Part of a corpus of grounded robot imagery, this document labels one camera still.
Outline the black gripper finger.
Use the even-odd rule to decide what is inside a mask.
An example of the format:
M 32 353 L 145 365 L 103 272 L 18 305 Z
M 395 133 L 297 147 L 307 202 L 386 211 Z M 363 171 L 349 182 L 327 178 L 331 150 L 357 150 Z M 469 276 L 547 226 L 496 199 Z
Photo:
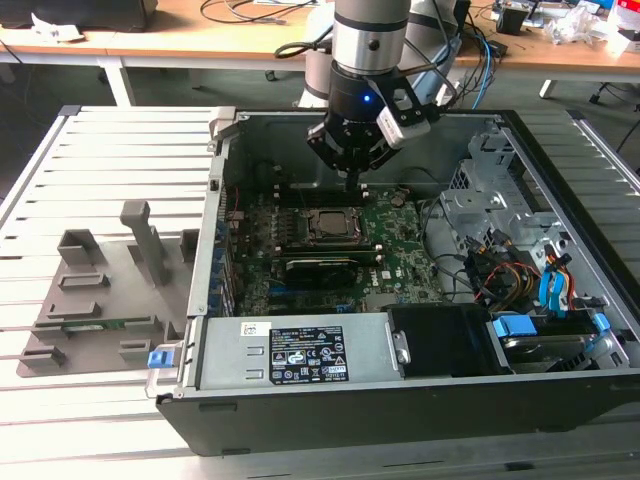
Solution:
M 398 153 L 384 139 L 375 145 L 356 148 L 353 151 L 355 166 L 352 168 L 352 188 L 355 189 L 362 173 L 377 170 Z
M 307 130 L 306 142 L 330 169 L 337 171 L 342 176 L 345 190 L 352 191 L 353 165 L 351 153 L 335 142 L 323 123 L 312 126 Z

